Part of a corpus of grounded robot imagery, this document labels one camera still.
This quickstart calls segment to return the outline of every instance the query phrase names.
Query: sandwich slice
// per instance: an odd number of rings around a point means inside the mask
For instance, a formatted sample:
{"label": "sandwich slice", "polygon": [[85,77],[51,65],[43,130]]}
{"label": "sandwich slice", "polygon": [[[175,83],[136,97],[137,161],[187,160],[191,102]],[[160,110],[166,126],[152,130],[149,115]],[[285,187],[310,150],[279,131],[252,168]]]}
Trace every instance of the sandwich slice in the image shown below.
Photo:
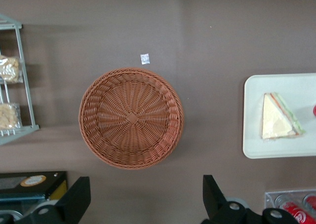
{"label": "sandwich slice", "polygon": [[304,133],[300,122],[278,93],[265,93],[263,101],[262,138],[291,138]]}

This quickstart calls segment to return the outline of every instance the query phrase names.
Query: woven basket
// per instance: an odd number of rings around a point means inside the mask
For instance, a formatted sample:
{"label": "woven basket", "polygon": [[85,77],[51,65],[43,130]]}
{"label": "woven basket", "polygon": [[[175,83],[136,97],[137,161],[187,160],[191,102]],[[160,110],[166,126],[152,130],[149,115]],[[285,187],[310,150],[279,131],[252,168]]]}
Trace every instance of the woven basket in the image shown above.
{"label": "woven basket", "polygon": [[139,68],[110,71],[85,92],[79,111],[82,137],[104,162],[142,169],[175,149],[184,115],[174,89],[159,75]]}

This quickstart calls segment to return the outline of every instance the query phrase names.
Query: soda can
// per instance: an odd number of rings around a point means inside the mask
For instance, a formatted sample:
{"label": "soda can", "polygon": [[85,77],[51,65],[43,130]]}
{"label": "soda can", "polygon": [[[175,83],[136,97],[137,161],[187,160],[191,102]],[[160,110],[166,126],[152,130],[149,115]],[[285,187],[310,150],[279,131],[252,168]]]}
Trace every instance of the soda can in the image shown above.
{"label": "soda can", "polygon": [[286,194],[278,196],[275,200],[275,205],[277,208],[289,212],[300,224],[316,224],[316,220]]}
{"label": "soda can", "polygon": [[306,195],[303,199],[303,205],[312,214],[316,215],[316,194],[310,193]]}

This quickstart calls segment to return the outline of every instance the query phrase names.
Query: white tray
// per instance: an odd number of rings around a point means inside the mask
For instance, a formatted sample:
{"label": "white tray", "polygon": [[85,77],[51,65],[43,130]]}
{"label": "white tray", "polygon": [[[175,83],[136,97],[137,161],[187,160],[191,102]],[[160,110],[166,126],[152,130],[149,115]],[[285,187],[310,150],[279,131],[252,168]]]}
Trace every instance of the white tray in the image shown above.
{"label": "white tray", "polygon": [[[298,138],[263,140],[261,120],[263,96],[279,93],[300,121],[306,133]],[[244,86],[243,153],[252,159],[316,155],[316,73],[254,75]]]}

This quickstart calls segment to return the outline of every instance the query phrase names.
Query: packaged snack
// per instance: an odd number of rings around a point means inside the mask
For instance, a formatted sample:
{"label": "packaged snack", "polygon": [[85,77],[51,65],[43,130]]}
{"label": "packaged snack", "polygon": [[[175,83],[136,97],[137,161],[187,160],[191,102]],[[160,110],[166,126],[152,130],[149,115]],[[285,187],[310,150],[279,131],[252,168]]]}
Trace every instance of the packaged snack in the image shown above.
{"label": "packaged snack", "polygon": [[0,83],[23,82],[21,62],[19,58],[0,55]]}
{"label": "packaged snack", "polygon": [[17,103],[0,104],[0,130],[21,127],[20,107]]}

